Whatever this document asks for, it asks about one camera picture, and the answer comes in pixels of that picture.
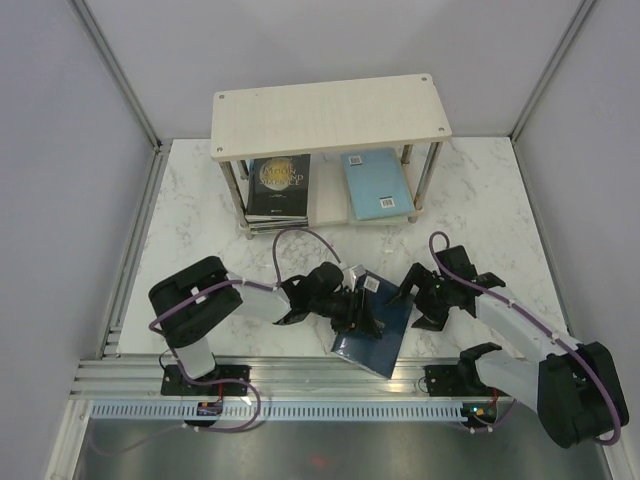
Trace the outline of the navy blue crest book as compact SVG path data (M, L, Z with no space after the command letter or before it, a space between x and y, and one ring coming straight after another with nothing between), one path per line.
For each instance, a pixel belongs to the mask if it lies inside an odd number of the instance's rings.
M379 337L350 331L338 333L330 350L332 355L374 375L390 379L396 365L411 312L414 296L394 300L398 286L367 271L356 283L365 292L365 304Z

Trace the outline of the yellow file folder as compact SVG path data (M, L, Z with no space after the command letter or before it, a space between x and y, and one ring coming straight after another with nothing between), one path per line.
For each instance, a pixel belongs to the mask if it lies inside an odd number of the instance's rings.
M351 215L348 223L350 225L396 225L409 223L411 218L411 215L394 215L389 217L358 220L355 216Z

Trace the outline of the light blue barcode book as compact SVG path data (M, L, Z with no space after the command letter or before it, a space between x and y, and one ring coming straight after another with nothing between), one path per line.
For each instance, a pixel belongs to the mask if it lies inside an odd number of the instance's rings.
M345 153L341 161L358 221L415 211L402 164L393 148Z

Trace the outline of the black Moon and Sixpence book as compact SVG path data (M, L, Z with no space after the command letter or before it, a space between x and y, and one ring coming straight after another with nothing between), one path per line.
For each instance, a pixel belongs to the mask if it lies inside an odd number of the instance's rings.
M310 183L309 154L251 161L248 220L288 220L307 217Z

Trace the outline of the green fantasy cover book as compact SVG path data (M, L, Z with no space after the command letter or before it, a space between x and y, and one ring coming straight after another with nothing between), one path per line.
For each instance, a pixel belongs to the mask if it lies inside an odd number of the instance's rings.
M267 228L249 228L247 235L266 235L266 234L279 234L281 232L289 231L303 231L308 227L304 226L289 226L289 227L267 227Z

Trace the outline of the purple Robinson Crusoe book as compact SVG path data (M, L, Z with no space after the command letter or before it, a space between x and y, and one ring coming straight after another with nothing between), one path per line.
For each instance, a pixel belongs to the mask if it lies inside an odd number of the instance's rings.
M248 227L250 230L254 230L257 232L267 232L267 231L279 231L287 228L306 228L308 223L306 221L303 222L258 222L258 223L249 223Z

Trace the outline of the teal sea cover book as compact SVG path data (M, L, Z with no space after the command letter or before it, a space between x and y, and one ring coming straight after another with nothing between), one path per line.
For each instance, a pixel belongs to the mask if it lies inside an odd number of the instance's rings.
M259 216L259 215L247 215L246 221L251 226L295 226L308 224L307 216Z

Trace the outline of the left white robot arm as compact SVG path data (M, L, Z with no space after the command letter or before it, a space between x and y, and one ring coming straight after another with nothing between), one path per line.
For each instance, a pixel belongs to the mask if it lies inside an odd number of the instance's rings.
M219 381L207 336L230 315L290 326L315 314L328 319L337 334L379 339L368 293L350 270L331 262L307 275L264 284L233 274L220 258L209 256L152 287L148 298L156 318L149 329L163 337L184 383L206 395Z

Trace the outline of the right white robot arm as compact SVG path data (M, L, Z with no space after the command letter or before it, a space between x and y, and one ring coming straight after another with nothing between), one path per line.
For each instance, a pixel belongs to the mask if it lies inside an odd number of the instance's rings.
M497 331L518 352L495 343L461 352L458 385L471 394L496 389L534 411L547 435L569 448L593 440L615 445L629 412L610 351L557 331L525 308L492 272L478 273L461 245L433 252L437 270L411 266L390 301L413 295L415 327L443 330L458 308Z

